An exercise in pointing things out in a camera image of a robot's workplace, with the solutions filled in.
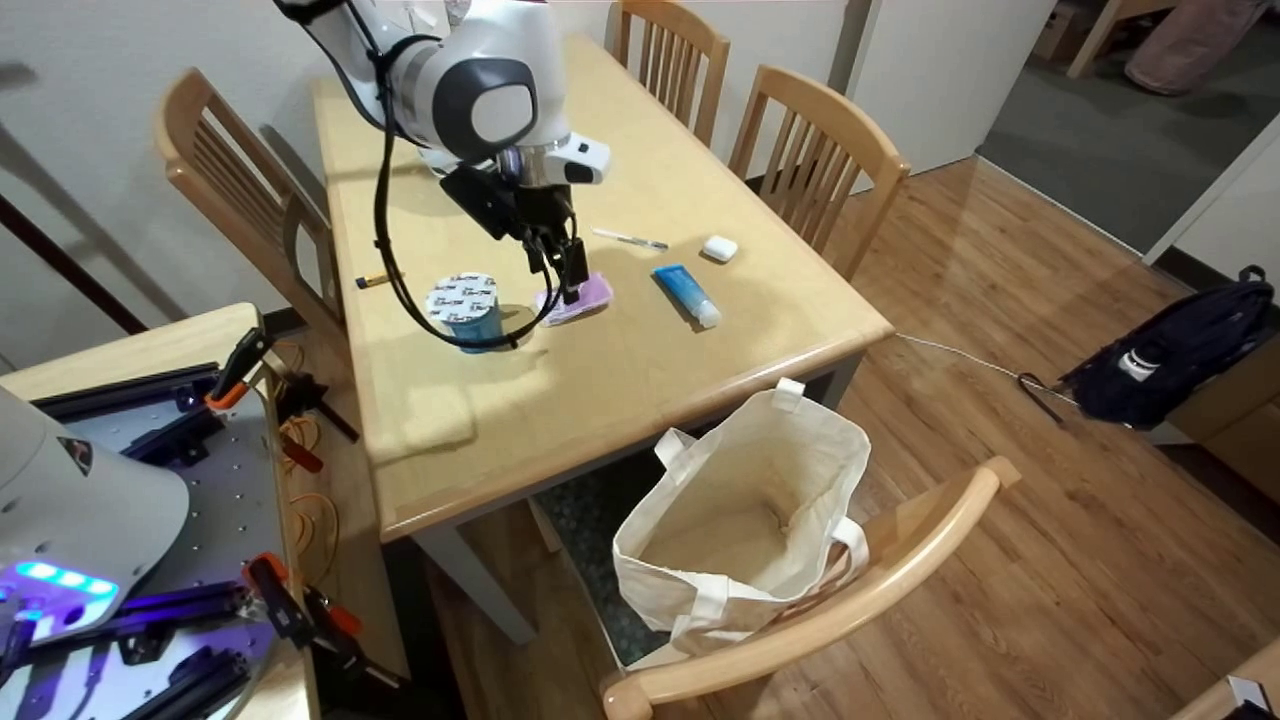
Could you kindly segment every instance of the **canvas bag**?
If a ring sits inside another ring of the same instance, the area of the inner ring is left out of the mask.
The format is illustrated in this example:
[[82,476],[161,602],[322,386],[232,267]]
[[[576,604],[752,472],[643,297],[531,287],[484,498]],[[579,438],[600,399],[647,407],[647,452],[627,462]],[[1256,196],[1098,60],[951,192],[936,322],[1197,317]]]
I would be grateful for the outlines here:
[[870,539],[847,521],[871,440],[801,386],[756,392],[700,440],[670,433],[659,485],[613,537],[621,598],[675,648],[732,646],[821,593],[833,546],[847,568]]

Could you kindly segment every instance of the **black cable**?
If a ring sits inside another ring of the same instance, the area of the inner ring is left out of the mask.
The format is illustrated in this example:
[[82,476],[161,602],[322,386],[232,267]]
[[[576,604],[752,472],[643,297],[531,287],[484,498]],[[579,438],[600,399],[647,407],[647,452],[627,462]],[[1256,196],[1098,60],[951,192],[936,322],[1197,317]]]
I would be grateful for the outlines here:
[[351,4],[347,4],[347,14],[351,14],[351,20],[355,20],[355,29],[362,29],[362,38],[365,38],[367,60],[371,60],[371,70],[377,70],[377,95],[379,95],[379,106],[384,106],[384,160],[379,160],[379,167],[377,167],[377,188],[371,188],[371,234],[377,234],[371,247],[377,247],[379,260],[384,260],[384,278],[389,278],[389,285],[391,285],[405,317],[411,317],[430,338],[436,338],[436,340],[443,340],[443,345],[454,345],[454,347],[467,347],[467,352],[516,347],[516,345],[522,345],[542,322],[550,322],[553,308],[566,299],[566,278],[557,273],[553,255],[536,245],[542,278],[543,278],[543,308],[542,308],[530,326],[522,326],[522,328],[503,333],[503,338],[492,338],[492,340],[460,340],[460,338],[449,338],[449,333],[442,333],[442,328],[417,308],[417,299],[411,299],[411,292],[409,292],[409,285],[405,285],[405,278],[401,278],[401,260],[398,260],[398,247],[391,247],[391,224],[389,224],[391,152],[398,152],[398,127],[401,127],[401,124],[398,124],[391,87],[389,87],[389,70],[391,70],[391,60],[398,60],[405,47],[411,47],[411,46],[419,46],[419,41],[442,41],[442,38],[405,38],[401,46],[391,46],[389,54],[379,54],[377,41],[371,41],[371,34],[367,34],[367,25],[365,25],[365,18],[362,18]]

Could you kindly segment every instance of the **wooden chair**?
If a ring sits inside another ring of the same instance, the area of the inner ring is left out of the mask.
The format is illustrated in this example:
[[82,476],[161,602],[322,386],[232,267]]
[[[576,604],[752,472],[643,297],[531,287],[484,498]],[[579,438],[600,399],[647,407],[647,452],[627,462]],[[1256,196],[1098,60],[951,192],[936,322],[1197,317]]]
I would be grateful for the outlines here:
[[161,158],[182,188],[344,362],[344,304],[323,210],[201,77],[166,95]]
[[871,562],[852,586],[745,646],[709,656],[675,656],[663,648],[670,666],[639,661],[643,669],[606,682],[606,717],[643,720],[656,706],[740,690],[865,630],[920,589],[990,518],[995,491],[1017,479],[1021,472],[995,455],[969,479],[936,485],[888,518],[877,518],[865,528]]
[[704,144],[715,133],[730,41],[681,0],[621,0],[613,9],[610,54],[633,70],[633,25],[639,25],[639,85]]
[[752,180],[765,116],[782,107],[759,196],[843,278],[865,260],[908,164],[871,116],[824,85],[759,70],[730,167]]

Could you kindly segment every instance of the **wooden floor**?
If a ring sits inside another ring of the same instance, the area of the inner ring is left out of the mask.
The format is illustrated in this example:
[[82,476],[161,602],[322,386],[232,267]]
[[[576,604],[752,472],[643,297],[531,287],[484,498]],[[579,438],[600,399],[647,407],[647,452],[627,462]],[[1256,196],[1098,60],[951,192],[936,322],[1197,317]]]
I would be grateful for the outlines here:
[[[858,287],[904,333],[1057,381],[1175,297],[990,164],[920,175]],[[1057,428],[995,367],[882,345],[840,405],[877,440],[858,513],[1007,452],[1023,485],[893,618],[675,717],[1169,717],[1280,632],[1280,547],[1141,438]],[[522,513],[472,528],[542,619],[503,646],[436,586],[472,717],[600,717],[610,669],[566,557]]]

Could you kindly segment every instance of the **white wall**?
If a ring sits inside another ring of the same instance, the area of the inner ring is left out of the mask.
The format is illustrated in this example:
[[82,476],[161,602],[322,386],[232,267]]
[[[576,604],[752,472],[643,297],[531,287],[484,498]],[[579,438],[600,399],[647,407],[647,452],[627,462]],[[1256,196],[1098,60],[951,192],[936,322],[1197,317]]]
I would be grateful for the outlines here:
[[994,133],[1051,0],[877,0],[847,95],[918,173],[966,160]]
[[1166,234],[1149,253],[1159,260],[1169,247],[1199,263],[1241,278],[1259,263],[1280,279],[1280,116],[1237,158],[1237,164],[1210,184],[1210,192]]
[[[553,0],[606,41],[610,0]],[[730,41],[715,148],[730,158],[756,65],[828,77],[843,0],[694,0]],[[166,87],[204,70],[315,173],[309,93],[323,55],[271,0],[4,0],[0,192],[150,326],[280,297],[193,213],[156,160]],[[0,230],[0,367],[122,338]]]

